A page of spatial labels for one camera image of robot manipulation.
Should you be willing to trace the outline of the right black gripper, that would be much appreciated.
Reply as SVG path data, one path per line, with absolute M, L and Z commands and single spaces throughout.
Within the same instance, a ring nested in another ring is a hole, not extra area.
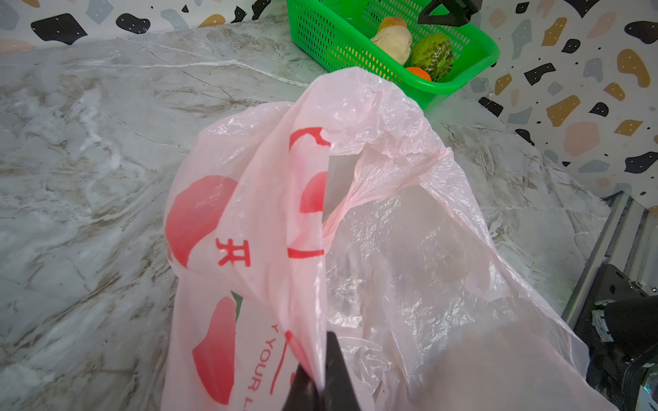
M 420 13 L 419 25 L 462 27 L 482 8 L 482 0 L 432 0 Z

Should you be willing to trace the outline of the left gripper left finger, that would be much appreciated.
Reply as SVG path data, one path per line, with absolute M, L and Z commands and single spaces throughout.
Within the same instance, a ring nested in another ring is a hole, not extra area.
M 299 365 L 291 389 L 282 408 L 283 411 L 320 411 L 321 402 L 312 378 Z

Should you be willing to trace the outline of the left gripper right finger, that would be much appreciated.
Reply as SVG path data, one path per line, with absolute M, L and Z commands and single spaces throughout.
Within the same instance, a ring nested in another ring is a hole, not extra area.
M 323 390 L 325 411 L 360 411 L 348 368 L 334 332 L 327 332 L 326 385 Z

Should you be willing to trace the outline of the green fruit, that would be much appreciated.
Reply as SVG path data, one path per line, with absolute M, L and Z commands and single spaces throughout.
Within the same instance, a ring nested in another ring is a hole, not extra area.
M 408 65 L 424 70 L 432 82 L 438 82 L 451 72 L 454 61 L 450 39 L 445 34 L 433 34 L 416 44 Z

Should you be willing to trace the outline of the peach yellow red fruit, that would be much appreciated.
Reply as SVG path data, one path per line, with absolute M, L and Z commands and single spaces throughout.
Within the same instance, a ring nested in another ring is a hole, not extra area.
M 390 17 L 389 16 L 389 17 L 384 18 L 381 21 L 380 27 L 378 28 L 378 31 L 380 32 L 380 31 L 382 31 L 382 30 L 384 30 L 388 27 L 404 27 L 404 28 L 406 28 L 407 27 L 407 22 L 402 18 Z

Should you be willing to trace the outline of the orange tangerine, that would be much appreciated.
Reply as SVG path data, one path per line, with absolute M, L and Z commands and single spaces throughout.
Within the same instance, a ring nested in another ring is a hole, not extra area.
M 419 77 L 420 79 L 426 80 L 426 82 L 432 82 L 432 78 L 430 74 L 427 71 L 423 70 L 422 68 L 409 67 L 407 68 L 407 70 L 413 75 Z

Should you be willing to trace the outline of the green plastic basket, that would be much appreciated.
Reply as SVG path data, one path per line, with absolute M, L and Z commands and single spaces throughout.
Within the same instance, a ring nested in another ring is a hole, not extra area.
M 441 1 L 289 1 L 291 37 L 330 72 L 358 67 L 399 86 L 426 109 L 486 68 L 500 50 L 476 26 L 432 25 Z

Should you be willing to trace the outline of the pink plastic bag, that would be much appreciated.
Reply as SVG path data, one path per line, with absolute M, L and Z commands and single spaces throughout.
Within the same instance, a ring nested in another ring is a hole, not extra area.
M 360 68 L 199 133 L 164 210 L 164 410 L 282 410 L 334 332 L 361 410 L 610 410 L 417 103 Z

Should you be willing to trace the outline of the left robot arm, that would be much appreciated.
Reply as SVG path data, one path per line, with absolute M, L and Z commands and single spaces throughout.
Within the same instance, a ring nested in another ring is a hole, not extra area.
M 602 265 L 587 294 L 575 332 L 589 348 L 587 381 L 620 410 L 657 408 L 657 298 L 634 287 L 615 265 Z M 327 387 L 296 371 L 286 410 L 358 410 L 339 347 L 328 332 Z

